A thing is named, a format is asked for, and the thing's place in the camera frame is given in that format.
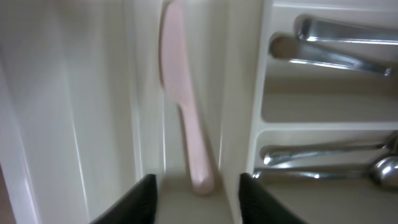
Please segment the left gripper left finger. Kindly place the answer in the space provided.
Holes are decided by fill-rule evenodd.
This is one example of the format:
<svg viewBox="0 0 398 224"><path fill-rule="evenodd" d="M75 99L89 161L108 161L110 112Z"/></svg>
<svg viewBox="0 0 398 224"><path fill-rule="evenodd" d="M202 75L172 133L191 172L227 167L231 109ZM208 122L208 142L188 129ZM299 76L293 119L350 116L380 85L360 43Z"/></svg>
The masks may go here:
<svg viewBox="0 0 398 224"><path fill-rule="evenodd" d="M158 189L155 174L145 175L92 224L154 224Z"/></svg>

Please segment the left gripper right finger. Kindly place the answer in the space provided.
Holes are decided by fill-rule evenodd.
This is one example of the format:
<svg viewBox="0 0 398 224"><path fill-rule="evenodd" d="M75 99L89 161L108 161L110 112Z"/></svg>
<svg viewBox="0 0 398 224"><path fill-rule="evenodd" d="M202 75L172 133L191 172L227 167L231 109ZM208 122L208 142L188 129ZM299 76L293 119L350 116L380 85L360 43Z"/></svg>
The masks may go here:
<svg viewBox="0 0 398 224"><path fill-rule="evenodd" d="M248 173L240 174L238 198L243 224L305 224Z"/></svg>

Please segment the metal spoon bottom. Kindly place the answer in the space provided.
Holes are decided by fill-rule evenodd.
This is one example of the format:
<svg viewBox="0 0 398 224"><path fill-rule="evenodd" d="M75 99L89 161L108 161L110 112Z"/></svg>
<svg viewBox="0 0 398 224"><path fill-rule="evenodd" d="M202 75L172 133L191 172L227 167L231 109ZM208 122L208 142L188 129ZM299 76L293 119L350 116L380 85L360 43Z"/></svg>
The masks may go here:
<svg viewBox="0 0 398 224"><path fill-rule="evenodd" d="M368 179L387 189L397 188L397 156L384 156L367 165L291 167L281 169L255 168L251 175L262 182L293 182L295 180L359 180Z"/></svg>

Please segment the metal spoon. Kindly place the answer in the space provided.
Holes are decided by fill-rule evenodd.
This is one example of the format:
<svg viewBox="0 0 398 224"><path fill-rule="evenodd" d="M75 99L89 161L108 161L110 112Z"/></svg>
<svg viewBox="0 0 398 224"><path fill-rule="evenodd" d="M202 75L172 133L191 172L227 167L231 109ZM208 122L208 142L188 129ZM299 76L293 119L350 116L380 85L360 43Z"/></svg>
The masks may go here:
<svg viewBox="0 0 398 224"><path fill-rule="evenodd" d="M393 131L383 142L366 145L326 145L313 144L301 146L268 145L260 150L260 157L267 166L276 166L285 162L306 159L310 157L329 156L349 152L375 151L386 149L394 152L397 142L397 131Z"/></svg>
<svg viewBox="0 0 398 224"><path fill-rule="evenodd" d="M368 179L387 189L397 188L397 156L384 156L367 165L291 167L281 169L255 168L251 175L262 182L293 182L295 180L359 180Z"/></svg>

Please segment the pink plastic knife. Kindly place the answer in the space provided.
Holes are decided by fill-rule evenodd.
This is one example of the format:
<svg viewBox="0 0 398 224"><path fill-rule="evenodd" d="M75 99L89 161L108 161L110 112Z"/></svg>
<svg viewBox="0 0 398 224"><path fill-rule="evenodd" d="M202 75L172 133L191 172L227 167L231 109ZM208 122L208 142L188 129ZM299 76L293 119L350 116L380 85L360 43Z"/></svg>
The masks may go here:
<svg viewBox="0 0 398 224"><path fill-rule="evenodd" d="M214 191L215 178L200 126L185 35L184 5L171 1L165 6L159 38L160 71L165 93L182 113L188 165L193 191Z"/></svg>

